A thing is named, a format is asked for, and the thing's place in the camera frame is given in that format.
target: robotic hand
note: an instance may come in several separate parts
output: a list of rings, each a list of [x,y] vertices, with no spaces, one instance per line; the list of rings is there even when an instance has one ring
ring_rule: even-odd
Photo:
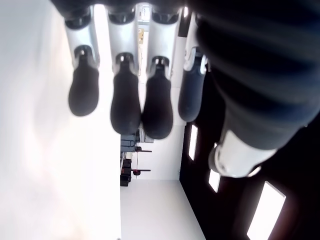
[[[207,59],[226,109],[220,143],[209,167],[241,178],[306,126],[320,109],[319,4],[312,0],[149,0],[146,100],[138,96],[138,0],[52,0],[65,18],[74,67],[69,106],[90,114],[99,98],[99,50],[93,4],[107,9],[114,72],[111,123],[131,134],[142,121],[146,134],[170,134],[171,71],[181,8],[193,11],[187,36],[179,114],[198,116]]]

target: rectangular light panel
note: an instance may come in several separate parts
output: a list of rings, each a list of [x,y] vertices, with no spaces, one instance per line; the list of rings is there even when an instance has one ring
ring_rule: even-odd
[[[198,128],[195,125],[192,125],[191,136],[190,136],[190,145],[189,145],[189,157],[192,160],[195,160],[197,136],[198,136]]]
[[[286,196],[265,182],[258,206],[247,232],[250,240],[268,240],[279,217]]]
[[[209,176],[209,184],[216,193],[218,192],[219,182],[220,182],[220,174],[211,170],[210,176]]]

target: white wall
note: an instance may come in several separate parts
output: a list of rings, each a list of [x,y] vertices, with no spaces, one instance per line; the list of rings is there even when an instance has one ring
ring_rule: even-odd
[[[177,180],[133,180],[121,187],[122,240],[205,240]]]
[[[120,136],[109,117],[108,25],[97,25],[99,104],[78,118],[68,107],[64,21],[50,1],[7,0],[0,16],[0,238],[116,240]]]

